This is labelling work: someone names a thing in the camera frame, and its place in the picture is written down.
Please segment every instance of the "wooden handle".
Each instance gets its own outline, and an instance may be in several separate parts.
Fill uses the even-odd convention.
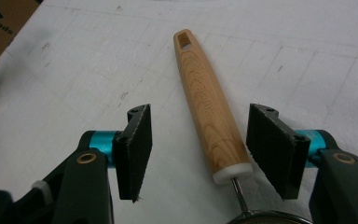
[[[173,42],[187,103],[214,181],[251,174],[240,131],[200,44],[189,30],[176,33]]]

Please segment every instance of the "metal rod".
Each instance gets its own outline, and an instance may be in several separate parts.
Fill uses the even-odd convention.
[[[234,186],[235,193],[237,194],[238,202],[240,203],[242,212],[247,213],[249,209],[248,209],[248,205],[246,204],[245,197],[243,196],[240,182],[236,177],[234,177],[231,179],[231,183]]]

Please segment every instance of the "white tabletop surface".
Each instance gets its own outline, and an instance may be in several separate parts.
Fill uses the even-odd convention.
[[[246,137],[250,103],[293,129],[324,129],[358,155],[358,0],[46,0],[0,57],[0,189],[18,200],[76,149],[87,130],[123,130],[151,104],[153,150],[140,202],[118,198],[116,223],[225,223],[233,188],[204,163],[174,55],[173,34],[201,43]],[[283,201],[253,162],[251,209],[310,218],[316,169]]]

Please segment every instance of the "cardboard box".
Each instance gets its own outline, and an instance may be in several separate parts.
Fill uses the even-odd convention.
[[[35,0],[0,0],[0,55],[36,11]]]

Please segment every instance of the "blue band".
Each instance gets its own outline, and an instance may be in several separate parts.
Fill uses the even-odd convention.
[[[97,148],[107,157],[108,167],[115,167],[113,160],[113,138],[115,135],[116,132],[112,131],[97,131],[92,135],[89,141],[89,147]]]
[[[310,139],[310,150],[308,151],[308,157],[316,155],[320,149],[326,149],[326,143],[324,138],[316,130],[295,130],[296,133],[306,135]],[[306,167],[314,167],[314,165],[307,161]]]

